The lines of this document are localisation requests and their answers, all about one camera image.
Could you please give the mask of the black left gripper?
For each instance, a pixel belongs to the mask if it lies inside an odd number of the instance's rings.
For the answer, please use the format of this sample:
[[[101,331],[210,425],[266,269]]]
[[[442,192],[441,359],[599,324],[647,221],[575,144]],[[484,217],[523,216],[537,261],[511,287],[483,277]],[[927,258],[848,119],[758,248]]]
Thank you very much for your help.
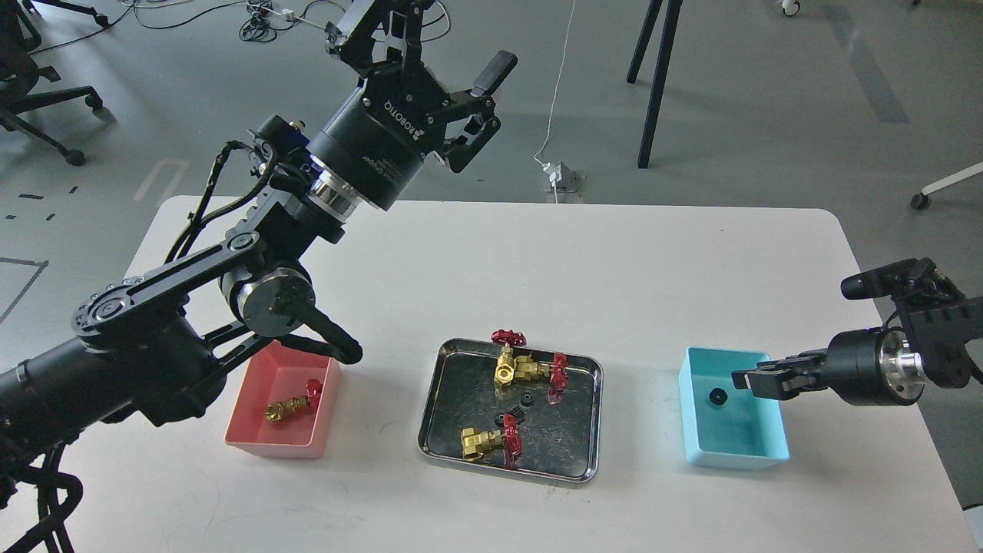
[[[326,52],[364,78],[310,140],[319,178],[309,199],[329,214],[388,210],[429,154],[460,173],[501,129],[492,95],[518,64],[498,51],[467,91],[449,92],[422,63],[433,1],[354,1],[326,25]]]

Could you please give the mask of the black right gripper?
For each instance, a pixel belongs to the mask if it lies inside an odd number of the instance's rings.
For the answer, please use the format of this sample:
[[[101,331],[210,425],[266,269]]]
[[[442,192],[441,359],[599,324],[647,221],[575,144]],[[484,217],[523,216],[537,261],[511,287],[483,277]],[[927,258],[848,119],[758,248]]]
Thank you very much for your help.
[[[853,406],[912,406],[925,380],[902,358],[912,357],[901,329],[846,330],[825,349],[758,362],[731,372],[735,389],[756,398],[789,400],[802,392],[831,389]]]

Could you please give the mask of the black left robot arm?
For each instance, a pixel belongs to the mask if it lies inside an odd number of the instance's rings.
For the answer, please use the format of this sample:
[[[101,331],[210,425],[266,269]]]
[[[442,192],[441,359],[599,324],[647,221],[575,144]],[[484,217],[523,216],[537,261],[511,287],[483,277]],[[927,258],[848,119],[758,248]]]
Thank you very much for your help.
[[[517,56],[500,51],[470,88],[446,91],[422,62],[429,1],[355,1],[326,51],[358,74],[322,130],[273,115],[228,141],[162,266],[94,293],[73,339],[2,374],[2,503],[36,489],[38,521],[11,547],[73,547],[83,483],[64,449],[96,422],[135,412],[155,426],[200,418],[227,375],[268,344],[358,363],[355,337],[316,308],[300,258],[337,243],[359,204],[388,210],[434,154],[461,172],[501,129],[494,93]]]

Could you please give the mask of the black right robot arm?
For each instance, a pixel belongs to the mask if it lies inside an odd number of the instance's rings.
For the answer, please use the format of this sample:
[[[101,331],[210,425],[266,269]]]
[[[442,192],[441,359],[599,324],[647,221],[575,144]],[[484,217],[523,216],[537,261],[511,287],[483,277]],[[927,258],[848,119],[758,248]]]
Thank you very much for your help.
[[[965,296],[931,259],[853,274],[840,293],[850,300],[891,298],[898,325],[846,330],[825,349],[735,371],[735,388],[775,400],[832,389],[854,406],[910,406],[928,384],[960,389],[980,380],[966,343],[982,335],[982,300]]]

